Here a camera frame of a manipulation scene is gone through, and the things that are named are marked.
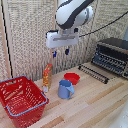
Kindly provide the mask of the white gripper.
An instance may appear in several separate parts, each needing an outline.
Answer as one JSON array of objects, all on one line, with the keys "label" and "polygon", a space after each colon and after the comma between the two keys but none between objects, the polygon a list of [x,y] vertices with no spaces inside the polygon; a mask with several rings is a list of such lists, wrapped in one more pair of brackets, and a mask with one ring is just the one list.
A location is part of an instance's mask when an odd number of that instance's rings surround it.
[{"label": "white gripper", "polygon": [[64,30],[59,32],[58,30],[51,30],[46,34],[46,46],[52,48],[52,57],[55,58],[57,51],[56,47],[68,46],[65,50],[65,55],[69,55],[70,45],[78,43],[79,34],[75,31]]}]

